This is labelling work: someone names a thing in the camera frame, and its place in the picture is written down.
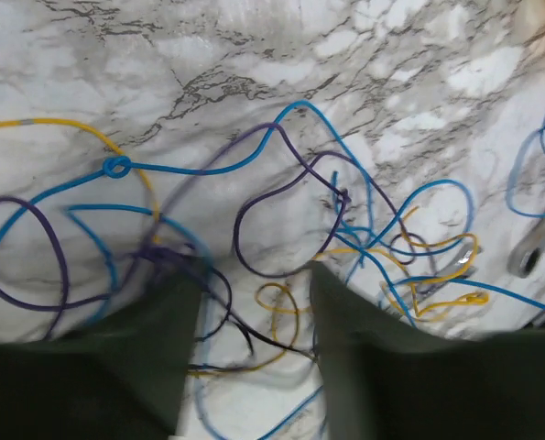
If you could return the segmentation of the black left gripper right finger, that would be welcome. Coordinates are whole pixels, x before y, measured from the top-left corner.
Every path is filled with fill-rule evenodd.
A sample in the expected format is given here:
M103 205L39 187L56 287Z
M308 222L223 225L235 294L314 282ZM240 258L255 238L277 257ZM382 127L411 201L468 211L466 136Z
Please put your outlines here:
M545 329L431 335L310 265L333 439L545 439Z

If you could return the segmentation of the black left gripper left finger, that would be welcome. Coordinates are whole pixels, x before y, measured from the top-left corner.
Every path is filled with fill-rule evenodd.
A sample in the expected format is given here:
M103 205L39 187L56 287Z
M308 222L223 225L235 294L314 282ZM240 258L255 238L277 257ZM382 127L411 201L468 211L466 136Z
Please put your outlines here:
M183 261L95 324L0 343L0 439L176 434L206 272Z

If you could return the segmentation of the silver open-end wrench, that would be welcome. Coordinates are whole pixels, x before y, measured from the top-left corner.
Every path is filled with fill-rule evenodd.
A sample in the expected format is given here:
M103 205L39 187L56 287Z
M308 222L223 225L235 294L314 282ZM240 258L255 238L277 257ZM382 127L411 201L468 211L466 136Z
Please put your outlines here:
M442 269L438 269L434 272L433 277L434 278L441 278L445 276L449 276L454 274L457 270L459 270L465 263L468 262L468 259L472 255L477 255L481 253L483 249L478 246L476 249L474 249L471 245L463 245L459 248L456 255L452 258L452 260L444 266ZM425 284L422 283L418 286L417 292L422 296L430 296L440 290L445 284L444 282L439 283L431 283L431 284Z

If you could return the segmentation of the silver ratchet wrench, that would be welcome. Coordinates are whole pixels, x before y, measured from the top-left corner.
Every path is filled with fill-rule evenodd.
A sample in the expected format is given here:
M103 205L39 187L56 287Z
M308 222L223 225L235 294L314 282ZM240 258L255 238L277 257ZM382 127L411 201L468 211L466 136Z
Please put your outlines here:
M521 279L536 268L545 251L545 215L524 235L512 249L507 260L507 271Z

